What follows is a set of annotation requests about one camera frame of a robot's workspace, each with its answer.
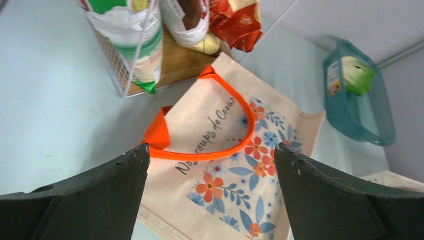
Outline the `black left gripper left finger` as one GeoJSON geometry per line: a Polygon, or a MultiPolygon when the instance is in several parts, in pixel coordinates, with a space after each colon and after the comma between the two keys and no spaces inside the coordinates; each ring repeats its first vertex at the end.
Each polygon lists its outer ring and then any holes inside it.
{"type": "Polygon", "coordinates": [[[77,174],[0,197],[3,240],[129,240],[150,165],[148,144],[77,174]]]}

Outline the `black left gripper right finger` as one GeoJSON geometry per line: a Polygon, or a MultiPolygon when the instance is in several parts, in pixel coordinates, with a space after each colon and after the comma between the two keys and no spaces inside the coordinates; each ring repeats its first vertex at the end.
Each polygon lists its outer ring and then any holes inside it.
{"type": "Polygon", "coordinates": [[[423,239],[423,193],[355,177],[284,143],[274,158],[296,240],[423,239]]]}

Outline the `beige floral tote bag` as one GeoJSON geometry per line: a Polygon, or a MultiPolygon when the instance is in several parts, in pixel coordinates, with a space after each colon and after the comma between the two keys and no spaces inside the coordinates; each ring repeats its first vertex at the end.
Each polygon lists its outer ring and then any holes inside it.
{"type": "Polygon", "coordinates": [[[325,116],[220,54],[145,132],[138,220],[164,240],[289,239],[275,149],[310,156],[325,116]]]}

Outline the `red orange chip bag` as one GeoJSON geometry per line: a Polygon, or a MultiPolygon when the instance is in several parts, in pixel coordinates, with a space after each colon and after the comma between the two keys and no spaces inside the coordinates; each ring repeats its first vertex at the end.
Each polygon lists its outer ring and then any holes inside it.
{"type": "Polygon", "coordinates": [[[258,0],[210,0],[209,30],[229,47],[249,53],[263,35],[258,0]]]}

